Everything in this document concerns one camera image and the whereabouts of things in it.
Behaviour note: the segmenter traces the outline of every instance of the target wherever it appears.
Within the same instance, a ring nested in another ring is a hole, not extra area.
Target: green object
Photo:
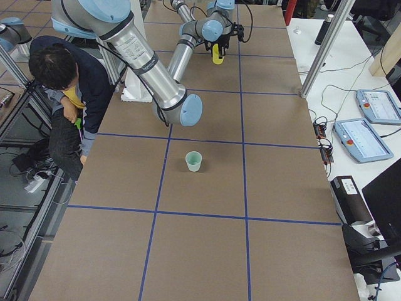
[[[77,128],[78,130],[81,129],[81,123],[82,123],[82,119],[81,119],[81,118],[77,118],[77,119],[76,119],[76,122],[74,123],[74,125],[76,126],[76,128]]]

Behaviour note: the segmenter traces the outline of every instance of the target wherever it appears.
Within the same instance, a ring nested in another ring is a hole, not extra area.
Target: black bottle
[[[323,24],[321,25],[318,36],[316,37],[316,40],[315,40],[316,45],[321,45],[321,42],[325,38],[328,27],[330,26],[330,23],[331,23],[331,20],[333,19],[333,17],[334,17],[334,15],[332,15],[332,14],[327,15],[327,18],[324,20]]]

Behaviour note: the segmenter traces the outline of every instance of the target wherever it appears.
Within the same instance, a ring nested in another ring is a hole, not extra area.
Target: chair
[[[355,27],[361,37],[363,37],[363,32],[366,31],[377,35],[376,41],[379,41],[382,34],[366,26],[365,18],[369,16],[379,21],[390,20],[394,17],[397,3],[398,0],[356,0],[351,9],[351,13],[354,14],[354,21],[361,17],[360,20],[355,23]]]

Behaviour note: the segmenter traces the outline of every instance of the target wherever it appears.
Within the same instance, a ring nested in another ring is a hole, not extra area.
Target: black box
[[[350,225],[366,224],[372,216],[352,176],[340,176],[330,182],[341,220]]]

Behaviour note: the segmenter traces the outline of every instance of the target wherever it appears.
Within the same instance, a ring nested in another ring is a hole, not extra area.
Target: plastic cup
[[[190,171],[198,171],[201,168],[202,155],[196,151],[189,152],[185,156],[185,161]]]

